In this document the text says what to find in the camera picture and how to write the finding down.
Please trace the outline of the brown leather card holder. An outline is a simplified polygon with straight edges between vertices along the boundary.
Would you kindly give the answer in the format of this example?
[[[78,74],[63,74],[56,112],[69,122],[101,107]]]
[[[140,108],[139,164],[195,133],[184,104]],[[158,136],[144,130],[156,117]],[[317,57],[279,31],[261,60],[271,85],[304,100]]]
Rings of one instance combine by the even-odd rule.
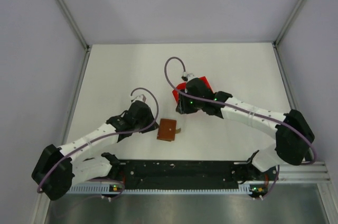
[[[178,125],[176,120],[161,118],[156,139],[172,142],[175,140],[176,134],[179,134],[181,130],[181,126]]]

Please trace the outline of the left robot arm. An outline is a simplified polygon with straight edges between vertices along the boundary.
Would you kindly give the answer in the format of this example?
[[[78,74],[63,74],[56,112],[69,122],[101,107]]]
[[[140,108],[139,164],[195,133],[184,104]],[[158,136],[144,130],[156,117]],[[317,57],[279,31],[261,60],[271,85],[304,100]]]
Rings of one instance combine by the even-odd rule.
[[[71,143],[42,151],[32,172],[37,192],[52,200],[63,197],[69,189],[93,178],[105,176],[114,180],[120,168],[110,161],[104,148],[117,144],[134,133],[147,133],[158,128],[158,113],[143,101],[134,100],[128,110],[108,118],[101,126]]]

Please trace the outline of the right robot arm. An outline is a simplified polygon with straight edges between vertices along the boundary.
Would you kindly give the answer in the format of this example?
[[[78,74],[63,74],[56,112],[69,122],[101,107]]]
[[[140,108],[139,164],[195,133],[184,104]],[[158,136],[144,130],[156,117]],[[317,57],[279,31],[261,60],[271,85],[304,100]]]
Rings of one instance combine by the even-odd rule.
[[[271,167],[284,163],[301,165],[314,134],[303,114],[295,109],[279,113],[245,103],[232,94],[212,91],[205,77],[179,84],[172,91],[176,112],[192,114],[201,110],[210,116],[239,122],[257,129],[275,142],[249,158],[247,174],[257,180]]]

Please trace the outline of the red plastic bin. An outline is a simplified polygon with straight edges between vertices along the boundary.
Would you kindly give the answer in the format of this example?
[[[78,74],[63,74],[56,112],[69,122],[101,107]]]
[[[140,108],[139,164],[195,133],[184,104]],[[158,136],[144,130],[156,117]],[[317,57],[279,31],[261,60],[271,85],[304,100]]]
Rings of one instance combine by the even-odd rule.
[[[176,86],[179,91],[185,91],[188,95],[207,98],[213,94],[212,88],[205,76],[193,78],[188,82]]]

